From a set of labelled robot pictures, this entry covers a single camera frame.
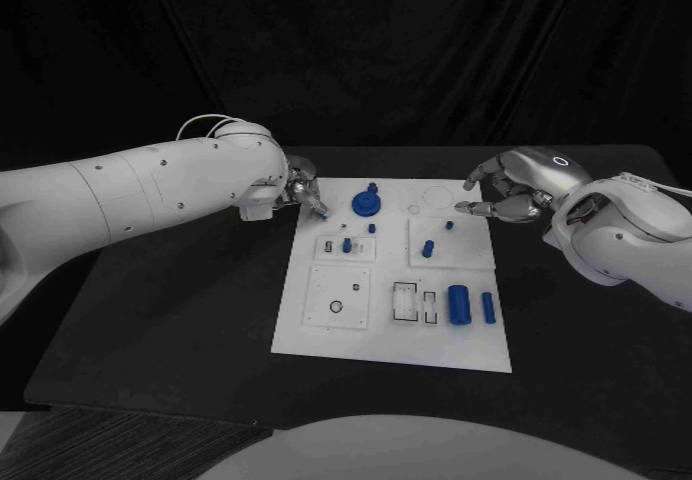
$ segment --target black curtain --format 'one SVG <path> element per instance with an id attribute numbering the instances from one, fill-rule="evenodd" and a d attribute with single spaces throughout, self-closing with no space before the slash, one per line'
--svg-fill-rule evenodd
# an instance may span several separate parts
<path id="1" fill-rule="evenodd" d="M 219 112 L 284 145 L 643 143 L 686 184 L 689 52 L 669 0 L 24 0 L 0 16 L 0 168 L 167 141 Z M 0 327 L 0 408 L 30 408 L 96 254 Z"/>

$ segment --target dark table surface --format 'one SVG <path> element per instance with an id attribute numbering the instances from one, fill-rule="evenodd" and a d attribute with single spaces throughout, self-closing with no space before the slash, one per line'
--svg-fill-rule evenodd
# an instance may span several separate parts
<path id="1" fill-rule="evenodd" d="M 673 184 L 640 145 L 555 146 L 594 178 Z M 507 147 L 286 147 L 324 177 L 462 179 Z M 484 187 L 485 199 L 494 198 Z M 278 428 L 357 414 L 455 418 L 615 463 L 689 467 L 692 315 L 632 282 L 591 283 L 539 222 L 490 222 L 513 373 L 269 353 L 298 208 L 227 209 L 103 249 L 28 402 Z"/>

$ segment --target white board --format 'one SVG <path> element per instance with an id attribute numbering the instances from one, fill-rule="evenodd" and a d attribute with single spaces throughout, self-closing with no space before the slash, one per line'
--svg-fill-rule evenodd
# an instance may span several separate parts
<path id="1" fill-rule="evenodd" d="M 370 182 L 377 184 L 382 209 L 372 217 L 360 217 L 350 202 Z M 462 184 L 457 180 L 320 178 L 330 215 L 323 221 L 301 207 L 274 353 L 511 372 L 487 220 L 454 211 L 457 202 L 481 201 L 480 189 L 475 186 L 467 192 Z M 374 233 L 367 231 L 370 223 Z M 361 245 L 350 252 L 356 255 L 343 253 L 344 238 Z M 327 240 L 331 252 L 324 252 Z M 421 255 L 425 240 L 435 242 L 429 259 Z M 315 273 L 320 266 L 328 268 Z M 356 291 L 357 272 L 369 282 Z M 416 321 L 395 320 L 395 283 L 415 284 L 413 304 L 406 288 L 399 289 L 397 302 L 406 318 L 413 318 L 409 309 L 415 308 Z M 470 325 L 449 323 L 451 285 L 468 287 Z M 435 294 L 434 305 L 429 293 L 423 302 L 425 292 Z M 484 322 L 483 292 L 493 295 L 494 324 Z M 434 312 L 436 323 L 425 322 L 426 312 Z"/>

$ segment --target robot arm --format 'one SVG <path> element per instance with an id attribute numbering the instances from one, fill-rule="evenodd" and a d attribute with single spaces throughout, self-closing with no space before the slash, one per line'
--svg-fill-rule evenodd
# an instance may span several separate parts
<path id="1" fill-rule="evenodd" d="M 237 121 L 214 138 L 0 173 L 0 324 L 67 260 L 236 206 L 245 221 L 301 203 L 318 215 L 315 169 Z"/>
<path id="2" fill-rule="evenodd" d="M 692 311 L 692 215 L 656 186 L 690 192 L 628 173 L 594 182 L 573 160 L 542 147 L 520 147 L 484 162 L 464 188 L 487 174 L 506 199 L 461 202 L 458 212 L 524 223 L 550 207 L 543 240 L 575 270 L 601 285 L 632 280 Z"/>

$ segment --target robotic hand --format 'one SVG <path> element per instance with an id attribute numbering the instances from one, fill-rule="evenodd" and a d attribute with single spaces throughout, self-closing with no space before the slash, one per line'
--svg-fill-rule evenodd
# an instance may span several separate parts
<path id="1" fill-rule="evenodd" d="M 178 140 L 203 117 L 224 120 L 207 137 Z M 253 221 L 298 203 L 325 216 L 314 165 L 284 155 L 261 125 L 224 115 L 190 119 L 173 142 L 1 172 L 0 324 L 80 254 L 230 206 Z"/>
<path id="2" fill-rule="evenodd" d="M 607 286 L 631 279 L 692 311 L 692 215 L 656 187 L 684 196 L 692 192 L 625 172 L 594 181 L 573 160 L 543 147 L 519 147 L 487 160 L 464 189 L 487 175 L 504 200 L 459 202 L 458 212 L 526 223 L 549 207 L 543 240 L 576 271 Z"/>

